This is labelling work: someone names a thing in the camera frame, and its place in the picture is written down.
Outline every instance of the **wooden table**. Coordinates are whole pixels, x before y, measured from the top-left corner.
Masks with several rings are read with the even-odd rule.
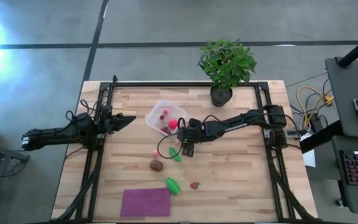
[[[81,98],[93,105],[100,82],[84,82]],[[268,81],[274,104],[291,114],[283,81]],[[260,127],[250,126],[226,133],[209,143],[197,144],[193,158],[182,162],[160,160],[161,172],[150,170],[152,152],[162,135],[145,123],[145,117],[160,99],[182,107],[190,117],[204,119],[213,114],[220,119],[257,108],[255,91],[250,87],[234,89],[232,100],[222,108],[211,105],[207,87],[114,87],[113,113],[136,115],[123,130],[108,135],[104,147],[94,222],[268,222],[277,221]],[[80,105],[78,113],[85,112]],[[293,125],[288,120],[287,128]],[[161,150],[168,156],[168,146]],[[68,152],[78,149],[72,144]],[[301,151],[289,147],[283,151],[290,188],[301,204],[317,217]],[[58,217],[78,193],[86,150],[71,155],[64,163],[52,218]],[[170,217],[120,217],[124,189],[165,187],[165,179],[176,179],[182,193],[172,196]],[[198,190],[190,183],[199,181]],[[287,217],[283,193],[280,194]]]

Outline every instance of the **gray floor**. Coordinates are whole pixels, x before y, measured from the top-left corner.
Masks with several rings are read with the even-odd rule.
[[[0,44],[92,43],[102,0],[0,0]],[[358,0],[110,0],[100,43],[358,40]],[[325,72],[324,59],[346,54],[353,45],[252,47],[258,61],[253,80],[286,84]],[[74,110],[89,49],[0,50],[0,145],[19,149],[31,128],[67,123]],[[195,47],[99,49],[90,80],[205,80],[196,67]],[[287,88],[298,107],[302,85],[321,89],[326,75]],[[309,95],[302,93],[302,100]],[[317,101],[312,98],[309,107]],[[330,123],[335,106],[321,110]],[[295,115],[296,122],[300,117]],[[31,152],[22,173],[0,187],[0,223],[49,219],[65,146]],[[358,223],[358,214],[337,208],[335,181],[311,178],[319,217]]]

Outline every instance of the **clear plastic bowl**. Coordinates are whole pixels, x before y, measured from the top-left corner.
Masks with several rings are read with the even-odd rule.
[[[163,114],[163,110],[167,110],[168,114],[164,115],[164,120],[160,119],[161,114]],[[163,126],[168,126],[168,122],[171,119],[178,120],[179,118],[185,118],[186,119],[186,111],[179,106],[171,103],[168,100],[159,100],[157,104],[154,106],[152,111],[147,115],[146,117],[146,124],[150,127],[157,130],[159,133],[167,136],[168,134],[161,131],[160,128]],[[171,130],[171,133],[175,133],[178,130],[178,128],[175,128],[175,130]]]

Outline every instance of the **purple cloth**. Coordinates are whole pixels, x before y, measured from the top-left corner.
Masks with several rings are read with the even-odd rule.
[[[166,217],[170,211],[171,197],[167,188],[124,190],[122,217]]]

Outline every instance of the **table leg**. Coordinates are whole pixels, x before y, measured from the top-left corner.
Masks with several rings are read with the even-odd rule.
[[[318,131],[312,136],[300,142],[302,153],[306,153],[317,146],[320,146],[331,140],[333,136],[343,135],[341,121],[337,120],[324,129]]]

